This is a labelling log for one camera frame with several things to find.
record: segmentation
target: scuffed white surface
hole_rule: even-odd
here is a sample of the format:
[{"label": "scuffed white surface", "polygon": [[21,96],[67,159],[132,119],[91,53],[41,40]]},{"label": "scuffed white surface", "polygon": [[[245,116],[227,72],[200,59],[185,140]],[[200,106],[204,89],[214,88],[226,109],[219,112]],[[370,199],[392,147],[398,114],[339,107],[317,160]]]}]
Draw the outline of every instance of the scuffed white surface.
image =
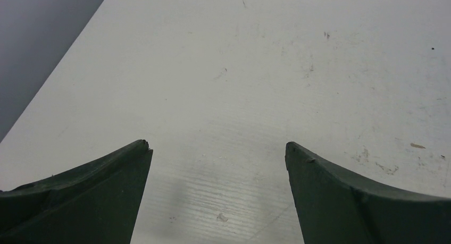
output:
[{"label": "scuffed white surface", "polygon": [[450,2],[105,0],[0,144],[0,188],[145,138],[132,243],[301,243],[293,140],[451,197]]}]

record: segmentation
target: gray background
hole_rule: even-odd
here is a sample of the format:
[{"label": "gray background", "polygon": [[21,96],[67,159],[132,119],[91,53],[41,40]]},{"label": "gray background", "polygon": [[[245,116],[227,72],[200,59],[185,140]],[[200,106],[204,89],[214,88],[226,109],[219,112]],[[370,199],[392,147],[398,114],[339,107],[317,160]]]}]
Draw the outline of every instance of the gray background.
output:
[{"label": "gray background", "polygon": [[0,0],[0,142],[103,0]]}]

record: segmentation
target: white surface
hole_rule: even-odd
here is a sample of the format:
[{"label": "white surface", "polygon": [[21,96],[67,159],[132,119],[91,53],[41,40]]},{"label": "white surface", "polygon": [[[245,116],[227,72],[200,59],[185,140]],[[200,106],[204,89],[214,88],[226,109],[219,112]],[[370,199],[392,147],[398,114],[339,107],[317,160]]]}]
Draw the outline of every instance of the white surface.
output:
[{"label": "white surface", "polygon": [[0,188],[145,138],[132,243],[300,243],[293,140],[451,197],[450,2],[105,0],[0,144]]}]

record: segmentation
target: brown stain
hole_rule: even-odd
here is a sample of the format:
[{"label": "brown stain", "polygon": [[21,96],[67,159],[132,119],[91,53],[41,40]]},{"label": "brown stain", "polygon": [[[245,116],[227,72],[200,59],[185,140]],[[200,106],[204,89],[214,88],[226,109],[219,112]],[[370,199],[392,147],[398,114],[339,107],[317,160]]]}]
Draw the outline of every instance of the brown stain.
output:
[{"label": "brown stain", "polygon": [[423,147],[423,146],[421,146],[421,145],[418,145],[418,144],[415,144],[415,143],[410,143],[410,146],[411,146],[411,147],[415,147],[415,148],[425,149],[425,147]]}]

